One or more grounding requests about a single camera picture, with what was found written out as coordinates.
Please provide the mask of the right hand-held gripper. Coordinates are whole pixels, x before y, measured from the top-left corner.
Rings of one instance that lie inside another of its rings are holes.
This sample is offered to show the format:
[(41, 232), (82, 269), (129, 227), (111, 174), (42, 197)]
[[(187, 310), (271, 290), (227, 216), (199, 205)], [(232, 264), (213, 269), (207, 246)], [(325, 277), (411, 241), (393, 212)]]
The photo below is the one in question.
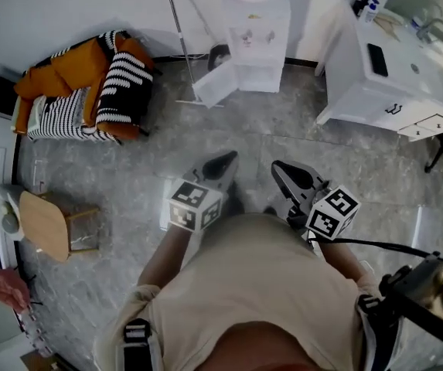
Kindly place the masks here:
[(271, 164), (271, 174), (284, 197), (296, 205), (288, 212), (287, 222), (299, 234), (309, 230), (316, 237), (335, 240), (361, 207), (361, 202), (344, 185), (312, 190), (306, 195), (304, 190), (323, 183), (308, 165), (276, 160)]

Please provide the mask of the white water dispenser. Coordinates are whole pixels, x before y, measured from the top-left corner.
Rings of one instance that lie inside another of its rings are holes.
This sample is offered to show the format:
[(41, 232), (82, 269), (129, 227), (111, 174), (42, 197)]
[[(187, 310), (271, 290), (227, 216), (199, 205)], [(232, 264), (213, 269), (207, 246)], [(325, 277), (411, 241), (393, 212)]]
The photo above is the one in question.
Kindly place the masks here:
[(222, 0), (222, 13), (238, 88), (277, 93), (288, 45), (289, 0)]

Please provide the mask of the person's right forearm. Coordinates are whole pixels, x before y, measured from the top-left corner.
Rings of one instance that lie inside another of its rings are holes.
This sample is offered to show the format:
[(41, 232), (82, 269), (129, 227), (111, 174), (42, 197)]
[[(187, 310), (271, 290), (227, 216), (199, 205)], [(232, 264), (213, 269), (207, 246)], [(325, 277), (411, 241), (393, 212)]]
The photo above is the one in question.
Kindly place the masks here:
[(345, 278), (358, 282), (367, 271), (345, 243), (319, 243), (328, 264)]

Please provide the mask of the white vanity cabinet with sink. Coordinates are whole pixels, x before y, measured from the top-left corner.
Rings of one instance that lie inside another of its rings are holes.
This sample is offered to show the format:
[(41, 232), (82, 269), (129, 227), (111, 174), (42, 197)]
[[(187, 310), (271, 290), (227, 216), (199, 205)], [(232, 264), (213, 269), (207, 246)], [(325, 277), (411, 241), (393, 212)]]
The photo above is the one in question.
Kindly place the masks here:
[[(321, 65), (328, 102), (316, 119), (349, 121), (408, 136), (443, 133), (443, 44), (427, 44), (402, 23), (363, 23), (346, 2), (330, 11)], [(388, 77), (371, 70), (367, 44), (380, 46)]]

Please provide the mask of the person's beige shirt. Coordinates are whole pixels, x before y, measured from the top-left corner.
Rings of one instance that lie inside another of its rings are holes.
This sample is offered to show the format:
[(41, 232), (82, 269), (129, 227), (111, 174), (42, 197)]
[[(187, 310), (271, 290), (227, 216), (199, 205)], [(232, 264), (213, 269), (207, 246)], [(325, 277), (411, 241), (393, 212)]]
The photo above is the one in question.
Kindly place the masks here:
[(370, 371), (374, 341), (357, 301), (379, 291), (366, 271), (358, 282), (345, 278), (276, 216), (222, 219), (165, 287), (137, 283), (97, 337), (95, 364), (98, 371), (204, 371), (229, 328), (266, 322), (292, 335), (319, 371)]

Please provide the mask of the dark waste bin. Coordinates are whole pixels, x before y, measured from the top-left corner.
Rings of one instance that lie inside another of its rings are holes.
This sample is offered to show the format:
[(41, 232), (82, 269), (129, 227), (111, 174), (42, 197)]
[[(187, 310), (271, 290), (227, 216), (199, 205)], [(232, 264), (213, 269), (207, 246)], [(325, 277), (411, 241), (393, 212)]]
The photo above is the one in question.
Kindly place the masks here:
[(218, 66), (230, 60), (230, 49), (227, 44), (217, 44), (209, 52), (207, 69), (209, 72), (215, 70)]

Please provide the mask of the metal pole flat mop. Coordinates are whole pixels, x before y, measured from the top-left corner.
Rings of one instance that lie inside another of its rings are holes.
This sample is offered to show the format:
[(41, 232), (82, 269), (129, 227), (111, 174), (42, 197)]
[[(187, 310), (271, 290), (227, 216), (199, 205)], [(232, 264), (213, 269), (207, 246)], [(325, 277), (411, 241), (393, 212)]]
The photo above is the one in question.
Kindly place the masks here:
[[(206, 34), (213, 41), (216, 41), (216, 37), (215, 37), (214, 33), (212, 32), (208, 22), (206, 21), (204, 15), (200, 11), (199, 7), (197, 6), (195, 0), (189, 0), (189, 2), (191, 4), (191, 6), (193, 7), (193, 9), (195, 10), (197, 17), (202, 22), (203, 28), (204, 28)], [(177, 33), (177, 36), (179, 37), (180, 45), (182, 47), (182, 53), (183, 53), (183, 56), (184, 56), (184, 60), (186, 61), (186, 66), (187, 66), (188, 73), (189, 73), (190, 83), (191, 83), (191, 86), (193, 86), (193, 84), (196, 82), (196, 80), (195, 80), (193, 72), (192, 72), (192, 67), (191, 67), (191, 63), (190, 63), (191, 59), (190, 59), (189, 53), (187, 51), (185, 37), (183, 35), (182, 27), (181, 27), (181, 24), (180, 24), (180, 21), (179, 21), (179, 16), (178, 16), (178, 13), (177, 13), (177, 10), (176, 10), (176, 7), (175, 7), (175, 1), (174, 0), (169, 0), (169, 5), (170, 5), (171, 12), (172, 12), (173, 20), (175, 22), (176, 33)], [(201, 101), (200, 97), (197, 95), (196, 92), (193, 92), (193, 95), (194, 95), (194, 99), (193, 100), (177, 99), (175, 102), (176, 103), (180, 103), (180, 104), (189, 104), (189, 105), (208, 107), (206, 104), (204, 104)]]

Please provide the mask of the black white wavy blanket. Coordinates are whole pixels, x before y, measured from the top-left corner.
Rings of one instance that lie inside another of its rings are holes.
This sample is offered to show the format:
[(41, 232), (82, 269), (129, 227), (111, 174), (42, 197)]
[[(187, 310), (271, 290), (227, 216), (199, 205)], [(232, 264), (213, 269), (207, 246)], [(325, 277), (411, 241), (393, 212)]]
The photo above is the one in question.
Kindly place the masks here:
[(121, 139), (143, 132), (141, 121), (152, 98), (154, 62), (141, 43), (126, 32), (97, 37), (110, 66), (97, 102), (96, 126)]

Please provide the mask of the person's chin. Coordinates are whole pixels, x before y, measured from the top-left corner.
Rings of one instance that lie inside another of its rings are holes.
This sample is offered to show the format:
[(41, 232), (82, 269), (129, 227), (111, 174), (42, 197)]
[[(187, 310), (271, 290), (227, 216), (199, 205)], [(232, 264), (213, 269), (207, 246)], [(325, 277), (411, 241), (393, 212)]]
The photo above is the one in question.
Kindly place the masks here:
[(217, 341), (204, 371), (319, 371), (298, 341), (282, 328), (249, 322), (229, 328)]

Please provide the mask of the wooden side table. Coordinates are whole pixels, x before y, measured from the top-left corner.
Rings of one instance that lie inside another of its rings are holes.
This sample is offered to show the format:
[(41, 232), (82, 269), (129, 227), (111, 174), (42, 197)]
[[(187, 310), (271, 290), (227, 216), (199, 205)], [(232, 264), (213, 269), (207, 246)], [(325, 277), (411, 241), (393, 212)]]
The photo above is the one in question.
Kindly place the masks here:
[(98, 247), (73, 249), (70, 226), (73, 220), (99, 211), (98, 207), (93, 207), (66, 214), (47, 199), (47, 193), (36, 195), (24, 190), (20, 196), (20, 223), (25, 238), (60, 263), (66, 262), (72, 255), (98, 250)]

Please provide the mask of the orange sofa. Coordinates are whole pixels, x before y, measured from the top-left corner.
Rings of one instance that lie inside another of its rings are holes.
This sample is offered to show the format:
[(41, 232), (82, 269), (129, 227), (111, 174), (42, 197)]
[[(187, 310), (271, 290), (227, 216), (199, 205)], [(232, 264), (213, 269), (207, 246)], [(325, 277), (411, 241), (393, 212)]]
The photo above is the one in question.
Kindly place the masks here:
[[(29, 119), (35, 113), (32, 105), (38, 97), (69, 97), (75, 90), (85, 87), (90, 88), (90, 93), (85, 99), (83, 121), (86, 126), (97, 128), (97, 102), (110, 66), (97, 37), (54, 53), (24, 72), (22, 79), (14, 86), (18, 95), (12, 120), (14, 133), (26, 136)], [(139, 136), (148, 135), (142, 124), (141, 129), (143, 132)], [(117, 139), (120, 142), (134, 140)]]

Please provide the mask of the white bottle blue cap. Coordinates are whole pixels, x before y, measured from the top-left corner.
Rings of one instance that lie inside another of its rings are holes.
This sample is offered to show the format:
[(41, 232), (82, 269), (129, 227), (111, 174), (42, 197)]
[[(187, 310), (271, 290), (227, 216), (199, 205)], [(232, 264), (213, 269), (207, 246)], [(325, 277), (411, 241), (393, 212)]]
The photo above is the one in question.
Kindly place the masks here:
[(363, 23), (371, 23), (378, 13), (378, 0), (367, 0), (366, 5), (364, 6), (362, 13), (360, 15), (360, 21)]

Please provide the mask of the grey white floor appliance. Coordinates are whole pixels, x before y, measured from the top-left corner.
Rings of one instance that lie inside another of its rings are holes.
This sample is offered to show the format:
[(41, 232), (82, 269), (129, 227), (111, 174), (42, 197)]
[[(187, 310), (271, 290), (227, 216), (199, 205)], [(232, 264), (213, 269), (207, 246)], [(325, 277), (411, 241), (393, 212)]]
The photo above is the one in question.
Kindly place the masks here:
[(20, 185), (0, 185), (0, 225), (2, 231), (13, 241), (24, 239), (21, 218), (20, 199), (24, 188)]

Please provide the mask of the pink cloth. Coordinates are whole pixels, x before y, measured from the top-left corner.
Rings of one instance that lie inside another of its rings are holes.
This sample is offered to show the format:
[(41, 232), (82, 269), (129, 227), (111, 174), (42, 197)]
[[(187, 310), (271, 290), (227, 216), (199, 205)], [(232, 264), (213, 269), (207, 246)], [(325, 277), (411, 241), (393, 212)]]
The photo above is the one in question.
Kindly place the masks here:
[(30, 306), (27, 283), (13, 268), (0, 269), (0, 302), (22, 314)]

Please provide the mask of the cardboard box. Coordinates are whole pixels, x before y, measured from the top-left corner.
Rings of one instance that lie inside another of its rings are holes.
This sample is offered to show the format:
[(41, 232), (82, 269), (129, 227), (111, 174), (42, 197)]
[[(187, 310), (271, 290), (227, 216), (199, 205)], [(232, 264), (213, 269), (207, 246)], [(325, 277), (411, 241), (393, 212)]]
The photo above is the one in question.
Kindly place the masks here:
[(20, 359), (28, 371), (66, 371), (54, 355), (43, 357), (39, 352), (32, 351)]

